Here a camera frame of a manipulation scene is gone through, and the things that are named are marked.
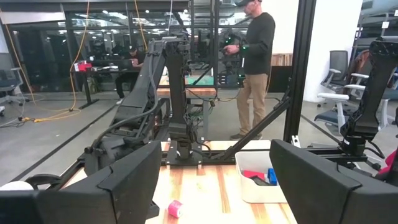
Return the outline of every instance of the black robotic arm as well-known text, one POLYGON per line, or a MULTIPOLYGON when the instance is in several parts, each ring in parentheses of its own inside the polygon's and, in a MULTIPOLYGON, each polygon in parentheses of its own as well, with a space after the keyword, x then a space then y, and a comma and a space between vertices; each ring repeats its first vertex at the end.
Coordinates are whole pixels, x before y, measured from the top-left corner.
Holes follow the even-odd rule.
POLYGON ((170 138, 190 147, 191 128, 185 119, 184 70, 188 61, 189 44, 183 37, 164 37, 149 44, 149 52, 137 83, 118 108, 110 127, 85 148, 85 172, 88 175, 132 153, 149 142, 149 133, 162 104, 157 87, 164 67, 169 71, 173 116, 170 138))

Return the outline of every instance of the pink tape roll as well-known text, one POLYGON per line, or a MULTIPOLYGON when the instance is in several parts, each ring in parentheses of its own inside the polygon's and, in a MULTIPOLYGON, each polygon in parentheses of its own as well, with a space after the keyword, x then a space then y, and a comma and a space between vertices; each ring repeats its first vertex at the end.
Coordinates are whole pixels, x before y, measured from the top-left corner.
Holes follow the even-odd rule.
POLYGON ((182 216, 182 203, 178 200, 172 201, 168 208, 169 214, 175 218, 180 218, 182 216))

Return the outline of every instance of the wooden table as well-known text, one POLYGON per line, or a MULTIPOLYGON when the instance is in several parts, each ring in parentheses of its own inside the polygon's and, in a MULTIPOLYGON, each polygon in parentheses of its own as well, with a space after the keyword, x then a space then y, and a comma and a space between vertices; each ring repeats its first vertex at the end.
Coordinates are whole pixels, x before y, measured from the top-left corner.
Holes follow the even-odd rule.
MULTIPOLYGON (((159 86, 168 86, 169 77, 162 76, 159 86)), ((203 137, 208 139, 209 115, 210 115, 210 100, 214 100, 217 91, 215 88, 187 88, 187 98, 200 99, 203 103, 203 137)), ((170 88, 158 88, 157 95, 159 98, 170 98, 170 88)))
MULTIPOLYGON (((208 145, 214 150, 227 149, 236 141, 213 141, 208 145)), ((264 148, 268 140, 251 141, 245 149, 264 148)), ((169 150, 169 143, 162 142, 162 149, 169 150)), ((86 177, 83 170, 76 173, 66 186, 86 177)), ((235 166, 161 167, 154 194, 154 202, 160 207, 158 217, 146 223, 297 223, 287 203, 246 203, 241 199, 240 184, 235 166), (172 200, 184 204, 179 219, 167 213, 172 200)))

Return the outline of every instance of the white wall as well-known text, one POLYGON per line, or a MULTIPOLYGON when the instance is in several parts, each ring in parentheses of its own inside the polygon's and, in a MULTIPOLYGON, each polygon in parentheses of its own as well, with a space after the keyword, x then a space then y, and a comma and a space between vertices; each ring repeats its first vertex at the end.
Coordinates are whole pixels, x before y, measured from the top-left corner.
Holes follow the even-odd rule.
POLYGON ((263 0, 262 10, 275 20, 273 54, 293 53, 299 0, 263 0))
POLYGON ((2 31, 2 27, 0 26, 0 53, 8 53, 8 47, 4 35, 8 35, 7 31, 2 31))
POLYGON ((351 55, 362 1, 317 0, 303 100, 320 102, 318 93, 327 92, 320 83, 328 74, 329 51, 351 55))

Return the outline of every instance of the blue object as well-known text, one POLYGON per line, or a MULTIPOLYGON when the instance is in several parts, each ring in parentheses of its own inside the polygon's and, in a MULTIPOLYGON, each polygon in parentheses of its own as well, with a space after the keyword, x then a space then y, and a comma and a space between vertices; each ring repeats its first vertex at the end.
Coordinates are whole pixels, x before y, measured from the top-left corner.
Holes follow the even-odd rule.
POLYGON ((267 175, 267 177, 268 177, 268 182, 269 182, 271 185, 273 185, 273 186, 278 185, 278 180, 276 179, 275 171, 274 171, 273 168, 269 168, 269 169, 268 169, 268 175, 267 175))

